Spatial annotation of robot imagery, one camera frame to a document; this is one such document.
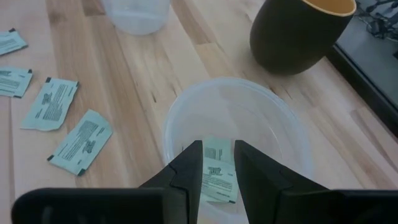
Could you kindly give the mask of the green stevia sweetener packet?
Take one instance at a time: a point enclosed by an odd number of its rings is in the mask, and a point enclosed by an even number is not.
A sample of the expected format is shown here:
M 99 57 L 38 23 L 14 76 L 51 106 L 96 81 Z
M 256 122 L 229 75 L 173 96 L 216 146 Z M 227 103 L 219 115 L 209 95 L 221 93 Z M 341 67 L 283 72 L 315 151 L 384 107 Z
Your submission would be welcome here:
M 204 157 L 217 161 L 233 163 L 232 141 L 210 136 L 203 142 Z
M 205 157 L 201 192 L 222 202 L 235 203 L 238 198 L 235 166 Z
M 77 81 L 48 77 L 22 121 L 21 129 L 59 129 L 78 87 Z
M 47 161 L 76 176 L 81 176 L 100 153 L 112 133 L 113 129 L 105 118 L 93 110 L 88 110 Z
M 15 28 L 0 32 L 0 56 L 26 48 L 27 42 L 19 35 Z
M 0 95 L 22 98 L 32 76 L 31 69 L 0 67 Z

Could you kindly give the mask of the brown mug with yellow inside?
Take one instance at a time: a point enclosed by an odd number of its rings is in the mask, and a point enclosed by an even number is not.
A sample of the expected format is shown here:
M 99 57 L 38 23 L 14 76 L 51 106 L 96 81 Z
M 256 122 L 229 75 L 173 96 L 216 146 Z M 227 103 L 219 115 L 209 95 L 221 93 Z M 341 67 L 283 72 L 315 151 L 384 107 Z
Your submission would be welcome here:
M 276 75 L 295 75 L 321 60 L 346 29 L 355 0 L 265 0 L 249 36 L 256 62 Z

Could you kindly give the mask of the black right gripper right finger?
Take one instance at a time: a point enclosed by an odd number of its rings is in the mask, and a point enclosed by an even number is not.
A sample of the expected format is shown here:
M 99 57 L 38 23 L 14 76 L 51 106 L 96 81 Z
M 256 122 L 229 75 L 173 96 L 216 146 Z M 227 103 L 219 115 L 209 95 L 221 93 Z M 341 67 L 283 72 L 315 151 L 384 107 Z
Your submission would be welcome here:
M 243 140 L 234 163 L 249 224 L 398 224 L 398 190 L 328 189 Z

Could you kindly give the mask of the clear plastic cup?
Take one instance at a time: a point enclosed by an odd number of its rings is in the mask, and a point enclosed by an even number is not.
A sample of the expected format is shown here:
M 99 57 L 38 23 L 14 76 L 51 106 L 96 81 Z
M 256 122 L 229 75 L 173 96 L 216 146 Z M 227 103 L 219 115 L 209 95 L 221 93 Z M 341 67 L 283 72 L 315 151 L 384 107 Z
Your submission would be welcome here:
M 232 141 L 233 166 L 234 144 L 243 140 L 313 179 L 312 152 L 296 115 L 278 96 L 253 82 L 216 78 L 185 90 L 171 106 L 165 121 L 165 163 L 172 162 L 193 141 L 203 144 L 210 136 Z M 222 202 L 201 192 L 198 223 L 249 224 L 239 185 L 235 203 Z
M 120 30 L 132 35 L 157 32 L 166 23 L 171 0 L 101 0 L 105 14 Z

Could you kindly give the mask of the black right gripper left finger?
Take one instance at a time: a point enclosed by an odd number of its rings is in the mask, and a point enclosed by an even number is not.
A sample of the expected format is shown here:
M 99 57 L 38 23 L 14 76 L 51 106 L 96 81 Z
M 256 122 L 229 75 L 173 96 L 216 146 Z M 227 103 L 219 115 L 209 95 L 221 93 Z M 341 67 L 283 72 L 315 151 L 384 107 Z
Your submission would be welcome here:
M 197 224 L 202 168 L 196 140 L 137 188 L 27 192 L 12 206 L 12 224 Z

